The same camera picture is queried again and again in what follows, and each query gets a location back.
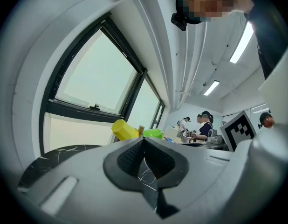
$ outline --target fluorescent light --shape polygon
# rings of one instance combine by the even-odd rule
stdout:
[[[238,46],[230,59],[230,62],[232,63],[238,62],[239,58],[241,57],[242,53],[245,51],[248,43],[250,42],[250,39],[252,38],[253,33],[254,31],[253,31],[252,25],[250,24],[250,22],[248,22],[242,34],[240,42],[238,43]]]
[[[209,87],[209,89],[204,93],[204,95],[206,96],[209,95],[218,85],[219,85],[219,81],[215,80],[213,84]]]
[[[257,113],[261,113],[261,112],[266,111],[266,110],[269,110],[269,108],[266,108],[266,109],[263,109],[263,110],[259,110],[259,111],[255,111],[255,112],[253,112],[253,113],[254,113],[254,114],[257,114]]]
[[[264,105],[267,105],[267,104],[265,103],[265,104],[262,104],[262,105],[260,105],[260,106],[256,106],[256,107],[252,108],[251,110],[256,109],[256,108],[259,108],[259,107],[264,106]]]

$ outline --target yellow cup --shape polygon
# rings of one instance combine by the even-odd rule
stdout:
[[[123,119],[115,121],[112,131],[120,141],[139,138],[139,131],[128,125]]]

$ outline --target green cup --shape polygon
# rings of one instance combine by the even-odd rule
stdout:
[[[163,137],[163,134],[160,129],[149,129],[143,131],[143,137],[153,137],[161,139]]]

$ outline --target brown object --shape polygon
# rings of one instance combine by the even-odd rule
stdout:
[[[143,131],[144,131],[144,127],[143,126],[139,126],[138,131],[139,131],[139,138],[141,138],[143,136]]]

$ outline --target ceiling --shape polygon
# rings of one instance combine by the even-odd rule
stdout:
[[[229,62],[245,23],[243,13],[239,12],[208,22],[204,50],[193,81],[192,94],[203,95],[213,81],[218,80],[220,85],[208,98],[213,101],[222,99],[260,66],[255,35],[239,61],[236,64]]]

